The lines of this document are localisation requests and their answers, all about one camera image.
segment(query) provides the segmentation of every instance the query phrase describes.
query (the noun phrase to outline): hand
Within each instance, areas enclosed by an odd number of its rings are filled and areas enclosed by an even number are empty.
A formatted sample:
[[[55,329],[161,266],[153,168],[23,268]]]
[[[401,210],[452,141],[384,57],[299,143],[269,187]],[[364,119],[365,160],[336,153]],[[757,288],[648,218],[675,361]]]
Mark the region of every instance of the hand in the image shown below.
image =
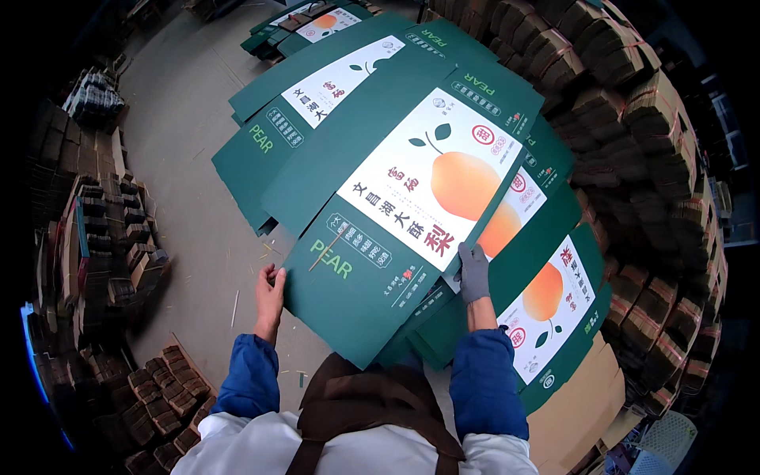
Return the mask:
[[[471,251],[464,242],[459,243],[459,257],[462,259],[461,275],[454,280],[461,280],[461,295],[464,304],[470,305],[483,297],[490,297],[488,291],[488,259],[483,248],[476,244]]]
[[[274,280],[274,287],[269,284]],[[274,346],[277,340],[277,327],[283,313],[283,292],[285,290],[285,269],[274,269],[269,264],[258,272],[256,282],[256,325],[253,334]]]

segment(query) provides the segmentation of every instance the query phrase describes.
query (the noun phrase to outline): brown apron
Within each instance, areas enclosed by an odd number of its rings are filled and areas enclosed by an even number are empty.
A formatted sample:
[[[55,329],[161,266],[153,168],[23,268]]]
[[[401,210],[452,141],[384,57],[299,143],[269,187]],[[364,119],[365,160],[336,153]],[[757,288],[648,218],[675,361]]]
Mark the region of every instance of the brown apron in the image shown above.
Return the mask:
[[[430,383],[396,365],[363,372],[337,353],[319,366],[301,401],[301,445],[286,475],[313,475],[325,443],[340,434],[383,424],[414,429],[438,451],[435,475],[459,473],[462,447],[443,423]]]

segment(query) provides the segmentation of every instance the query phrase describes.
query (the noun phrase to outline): red circular stamp logo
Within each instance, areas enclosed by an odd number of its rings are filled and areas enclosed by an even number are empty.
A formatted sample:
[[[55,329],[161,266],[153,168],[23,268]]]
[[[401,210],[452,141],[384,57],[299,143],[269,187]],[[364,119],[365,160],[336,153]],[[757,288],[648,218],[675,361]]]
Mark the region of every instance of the red circular stamp logo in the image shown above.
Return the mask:
[[[517,193],[522,193],[525,191],[525,178],[522,177],[520,173],[515,175],[515,179],[512,180],[512,184],[509,186],[509,188],[512,188]]]
[[[476,125],[473,127],[473,138],[477,143],[482,145],[491,145],[496,139],[493,131],[485,125]]]
[[[512,346],[518,349],[525,343],[525,330],[522,328],[516,328],[509,334],[509,339],[512,340]]]

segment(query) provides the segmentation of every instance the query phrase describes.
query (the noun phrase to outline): blue jacket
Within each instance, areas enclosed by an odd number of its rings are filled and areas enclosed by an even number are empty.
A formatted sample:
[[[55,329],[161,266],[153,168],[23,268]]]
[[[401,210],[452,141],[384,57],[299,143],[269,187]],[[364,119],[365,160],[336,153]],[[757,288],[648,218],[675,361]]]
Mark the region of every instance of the blue jacket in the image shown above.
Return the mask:
[[[518,376],[512,367],[515,350],[505,329],[474,331],[457,345],[449,394],[460,440],[471,433],[528,440],[525,410],[517,394]],[[230,373],[211,413],[254,419],[280,412],[279,371],[272,345],[255,335],[239,335],[230,357]]]

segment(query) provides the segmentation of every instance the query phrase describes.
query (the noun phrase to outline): concrete floor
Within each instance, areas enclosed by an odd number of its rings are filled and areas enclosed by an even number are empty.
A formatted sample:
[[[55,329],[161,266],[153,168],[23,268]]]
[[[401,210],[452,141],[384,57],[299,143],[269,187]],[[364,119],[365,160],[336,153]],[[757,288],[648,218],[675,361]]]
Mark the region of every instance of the concrete floor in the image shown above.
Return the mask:
[[[416,20],[418,7],[410,0],[375,3]],[[159,245],[173,263],[171,283],[149,321],[130,335],[131,348],[143,364],[174,332],[217,388],[233,341],[256,321],[254,274],[269,262],[279,267],[293,245],[293,237],[280,230],[259,239],[211,163],[239,130],[227,100],[267,68],[239,44],[249,28],[282,9],[272,0],[248,1],[202,24],[175,3],[152,35],[131,39],[126,52],[133,61],[120,83],[130,106],[123,127],[127,166],[157,204]],[[283,312],[277,339],[281,410],[296,410],[303,396],[296,371],[314,374],[330,352]],[[452,430],[449,373],[428,373]]]

